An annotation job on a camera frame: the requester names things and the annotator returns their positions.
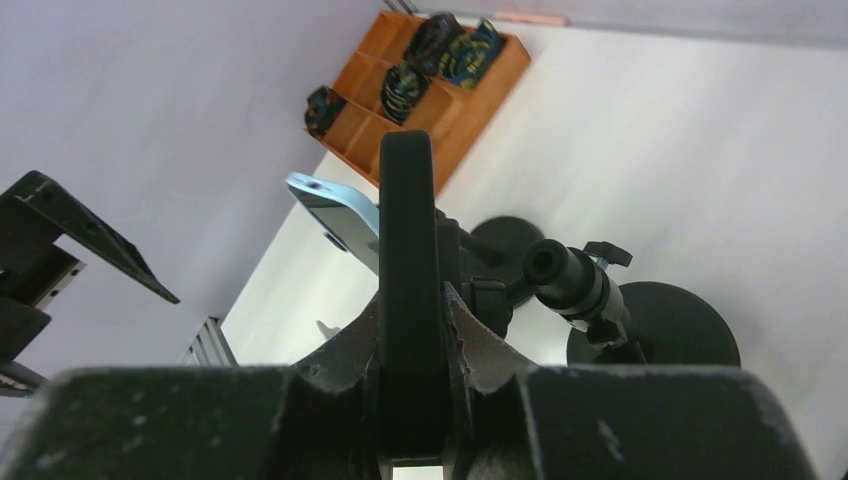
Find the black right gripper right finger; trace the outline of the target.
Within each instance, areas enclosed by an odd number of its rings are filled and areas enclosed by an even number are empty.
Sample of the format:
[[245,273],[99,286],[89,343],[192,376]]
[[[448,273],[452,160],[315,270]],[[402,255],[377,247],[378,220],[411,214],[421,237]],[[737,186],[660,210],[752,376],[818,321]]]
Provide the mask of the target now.
[[784,409],[732,367],[538,365],[445,286],[459,400],[450,479],[812,479]]

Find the black round tall stand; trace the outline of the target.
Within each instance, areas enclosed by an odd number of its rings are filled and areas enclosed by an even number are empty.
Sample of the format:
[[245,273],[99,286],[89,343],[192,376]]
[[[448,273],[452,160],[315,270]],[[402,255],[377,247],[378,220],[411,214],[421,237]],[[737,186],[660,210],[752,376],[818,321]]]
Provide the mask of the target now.
[[543,239],[525,253],[525,281],[571,328],[567,365],[740,366],[731,329],[698,295],[654,281],[616,284],[607,266],[631,260],[609,242],[577,249]]

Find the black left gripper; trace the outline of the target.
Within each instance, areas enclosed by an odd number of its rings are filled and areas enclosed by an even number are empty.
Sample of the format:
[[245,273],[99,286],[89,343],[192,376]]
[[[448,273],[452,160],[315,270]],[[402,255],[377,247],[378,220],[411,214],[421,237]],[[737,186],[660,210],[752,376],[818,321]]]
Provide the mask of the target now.
[[1,194],[1,395],[32,396],[46,378],[18,363],[50,323],[47,306],[85,268],[58,247],[67,236],[171,304],[137,247],[46,174],[31,170]]

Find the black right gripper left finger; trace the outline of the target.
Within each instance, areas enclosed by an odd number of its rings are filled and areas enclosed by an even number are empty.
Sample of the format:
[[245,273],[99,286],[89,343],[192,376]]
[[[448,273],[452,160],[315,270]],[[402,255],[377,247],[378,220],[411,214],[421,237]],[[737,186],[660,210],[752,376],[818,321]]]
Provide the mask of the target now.
[[56,377],[1,452],[5,479],[376,479],[362,383],[377,307],[290,366]]

